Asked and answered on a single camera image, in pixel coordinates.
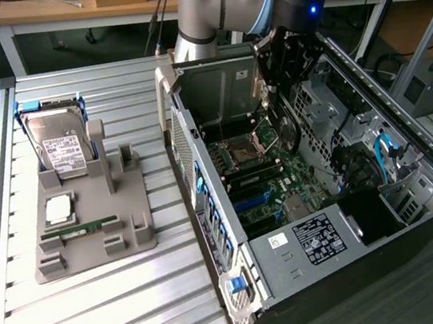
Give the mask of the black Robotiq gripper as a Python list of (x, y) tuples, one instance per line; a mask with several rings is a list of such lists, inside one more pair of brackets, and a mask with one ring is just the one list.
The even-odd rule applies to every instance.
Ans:
[(272, 0), (268, 33), (252, 42), (263, 85), (271, 93), (289, 92), (321, 55), (316, 36), (324, 0)]

